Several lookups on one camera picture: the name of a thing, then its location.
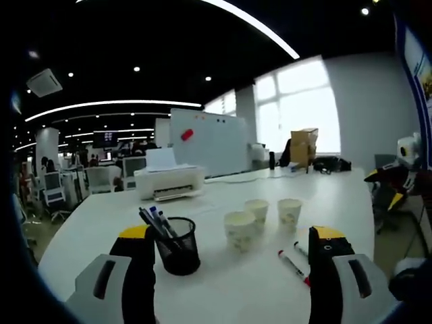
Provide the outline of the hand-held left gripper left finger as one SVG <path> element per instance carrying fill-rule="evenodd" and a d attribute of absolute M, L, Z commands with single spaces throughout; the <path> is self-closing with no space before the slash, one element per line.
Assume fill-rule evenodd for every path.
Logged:
<path fill-rule="evenodd" d="M 129 227 L 75 278 L 65 305 L 80 323 L 156 323 L 154 265 L 154 230 Z"/>

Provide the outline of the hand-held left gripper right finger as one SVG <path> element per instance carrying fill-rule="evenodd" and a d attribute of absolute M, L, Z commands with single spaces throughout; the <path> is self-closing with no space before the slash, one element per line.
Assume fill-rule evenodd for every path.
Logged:
<path fill-rule="evenodd" d="M 382 270 L 336 229 L 308 234 L 310 323 L 384 323 L 399 302 Z"/>

